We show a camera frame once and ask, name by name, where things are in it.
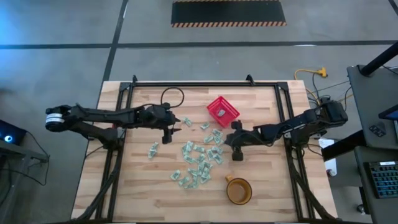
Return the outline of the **black desk beam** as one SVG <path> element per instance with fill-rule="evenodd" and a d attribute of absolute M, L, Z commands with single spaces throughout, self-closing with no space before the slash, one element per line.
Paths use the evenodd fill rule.
<path fill-rule="evenodd" d="M 357 146 L 366 146 L 366 140 L 363 130 L 357 131 L 350 136 L 341 139 L 330 146 L 322 149 L 322 156 L 324 161 L 329 161 L 340 155 L 352 151 Z"/>

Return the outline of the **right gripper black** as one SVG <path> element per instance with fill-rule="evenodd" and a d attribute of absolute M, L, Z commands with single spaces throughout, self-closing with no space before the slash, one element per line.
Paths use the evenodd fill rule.
<path fill-rule="evenodd" d="M 234 132 L 226 135 L 224 143 L 232 147 L 233 152 L 231 156 L 233 161 L 243 161 L 244 154 L 241 147 L 261 145 L 260 135 L 257 131 L 243 129 L 243 124 L 240 120 L 233 121 L 231 128 Z"/>

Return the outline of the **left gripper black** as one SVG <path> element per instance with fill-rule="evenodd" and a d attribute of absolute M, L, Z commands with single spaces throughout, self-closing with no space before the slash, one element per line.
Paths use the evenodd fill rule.
<path fill-rule="evenodd" d="M 162 106 L 165 109 L 165 122 L 166 123 L 177 123 L 180 120 L 171 111 L 172 107 L 169 103 L 163 103 Z M 159 106 L 149 106 L 143 109 L 140 113 L 140 119 L 142 125 L 147 128 L 159 128 L 161 119 L 164 117 L 164 110 Z M 162 136 L 162 143 L 168 144 L 172 142 L 172 135 L 174 132 L 181 131 L 180 128 L 168 128 L 164 126 L 164 135 Z"/>

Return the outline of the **black device with blue light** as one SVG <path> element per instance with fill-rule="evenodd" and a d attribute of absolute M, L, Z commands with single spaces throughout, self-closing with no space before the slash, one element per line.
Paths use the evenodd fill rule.
<path fill-rule="evenodd" d="M 0 119 L 0 140 L 20 146 L 27 131 Z"/>

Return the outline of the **black hazard striped floor mat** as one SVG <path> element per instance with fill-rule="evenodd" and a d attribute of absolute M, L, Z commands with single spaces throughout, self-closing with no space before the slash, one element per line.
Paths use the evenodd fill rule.
<path fill-rule="evenodd" d="M 175 0 L 170 23 L 173 28 L 287 25 L 279 0 Z"/>

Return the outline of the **red plastic slotted basket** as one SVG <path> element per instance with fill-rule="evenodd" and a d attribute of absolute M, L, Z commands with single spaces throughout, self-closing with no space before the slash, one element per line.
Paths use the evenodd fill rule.
<path fill-rule="evenodd" d="M 240 115 L 239 111 L 222 96 L 217 97 L 206 108 L 210 116 L 223 128 Z M 218 117 L 217 112 L 219 110 L 225 110 L 226 113 L 222 117 Z"/>

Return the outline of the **black round pole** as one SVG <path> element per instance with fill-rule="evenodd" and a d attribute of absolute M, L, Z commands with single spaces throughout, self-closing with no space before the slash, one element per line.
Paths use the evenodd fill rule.
<path fill-rule="evenodd" d="M 398 42 L 391 45 L 388 49 L 383 51 L 380 55 L 378 55 L 375 59 L 370 61 L 363 68 L 359 69 L 360 74 L 365 77 L 371 77 L 373 72 L 383 66 L 385 63 L 393 59 L 398 55 Z"/>

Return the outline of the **black metal table frame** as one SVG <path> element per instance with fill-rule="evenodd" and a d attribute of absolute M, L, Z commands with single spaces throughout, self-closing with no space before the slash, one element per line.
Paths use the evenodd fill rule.
<path fill-rule="evenodd" d="M 176 117 L 188 118 L 191 126 L 178 123 L 170 144 L 162 144 L 162 131 L 131 129 L 126 132 L 124 149 L 107 152 L 98 141 L 88 145 L 72 217 L 83 214 L 103 185 L 114 165 L 119 177 L 91 217 L 99 222 L 297 222 L 319 220 L 320 216 L 290 176 L 290 168 L 303 174 L 305 182 L 332 216 L 335 203 L 323 159 L 315 141 L 305 151 L 291 150 L 285 140 L 272 147 L 244 147 L 244 159 L 233 161 L 231 149 L 223 146 L 223 163 L 214 164 L 211 179 L 196 189 L 185 189 L 170 176 L 178 169 L 186 177 L 196 164 L 183 160 L 182 147 L 203 139 L 218 127 L 207 111 L 217 97 L 228 100 L 240 113 L 245 129 L 279 123 L 303 113 L 308 107 L 303 82 L 289 81 L 198 81 L 198 82 L 106 82 L 98 108 L 119 110 L 146 103 L 169 102 Z M 203 130 L 200 126 L 209 123 Z M 153 143 L 157 154 L 148 158 Z M 225 177 L 247 180 L 252 198 L 245 205 L 232 203 L 226 194 Z"/>

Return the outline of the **dark laptop screen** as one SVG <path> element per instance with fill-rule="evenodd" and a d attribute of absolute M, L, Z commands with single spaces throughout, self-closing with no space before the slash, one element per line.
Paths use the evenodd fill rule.
<path fill-rule="evenodd" d="M 378 114 L 380 119 L 390 120 L 394 124 L 396 139 L 398 140 L 398 104 Z"/>

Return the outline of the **white paper sheet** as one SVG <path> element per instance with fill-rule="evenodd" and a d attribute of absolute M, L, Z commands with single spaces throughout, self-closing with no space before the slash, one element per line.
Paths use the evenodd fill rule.
<path fill-rule="evenodd" d="M 332 144 L 335 143 L 335 141 L 332 139 L 320 138 L 318 140 L 318 143 L 319 143 L 319 146 L 322 148 L 321 152 L 322 152 L 323 158 L 325 158 L 324 148 L 331 146 Z M 329 159 L 329 160 L 325 161 L 324 164 L 325 164 L 326 174 L 328 175 L 328 177 L 329 178 L 335 177 L 337 175 L 336 159 Z"/>

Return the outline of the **grey metal stand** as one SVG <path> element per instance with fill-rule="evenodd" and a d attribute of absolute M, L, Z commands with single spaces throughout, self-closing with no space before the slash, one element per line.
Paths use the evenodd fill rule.
<path fill-rule="evenodd" d="M 21 182 L 21 177 L 25 175 L 24 171 L 27 170 L 29 162 L 32 159 L 37 159 L 39 162 L 48 162 L 49 158 L 44 153 L 34 152 L 4 141 L 0 141 L 0 152 L 5 152 L 6 156 L 21 161 L 17 170 L 5 169 L 8 173 L 9 189 L 4 200 L 0 202 L 0 224 L 5 224 L 15 204 L 16 188 Z"/>

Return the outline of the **yellow speckled ceramic mug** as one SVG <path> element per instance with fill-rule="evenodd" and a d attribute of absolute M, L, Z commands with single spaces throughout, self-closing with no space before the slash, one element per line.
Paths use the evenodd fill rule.
<path fill-rule="evenodd" d="M 252 187 L 243 178 L 235 178 L 232 175 L 225 177 L 227 181 L 226 194 L 228 199 L 236 205 L 245 205 L 252 198 Z"/>

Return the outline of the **black keyboard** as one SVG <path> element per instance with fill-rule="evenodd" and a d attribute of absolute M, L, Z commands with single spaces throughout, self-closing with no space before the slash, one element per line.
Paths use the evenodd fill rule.
<path fill-rule="evenodd" d="M 365 162 L 364 170 L 376 198 L 398 198 L 398 161 Z"/>

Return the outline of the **dark grey desk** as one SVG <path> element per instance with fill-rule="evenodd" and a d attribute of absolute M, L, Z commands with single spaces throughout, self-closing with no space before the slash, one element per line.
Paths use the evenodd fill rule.
<path fill-rule="evenodd" d="M 347 68 L 364 138 L 370 147 L 398 149 L 394 122 L 379 114 L 398 105 L 398 72 L 379 68 L 371 77 L 360 74 L 360 66 Z"/>
<path fill-rule="evenodd" d="M 376 198 L 364 170 L 365 162 L 398 161 L 398 151 L 357 146 L 354 154 L 362 183 L 360 192 L 365 212 L 371 216 L 373 224 L 398 224 L 398 198 Z"/>

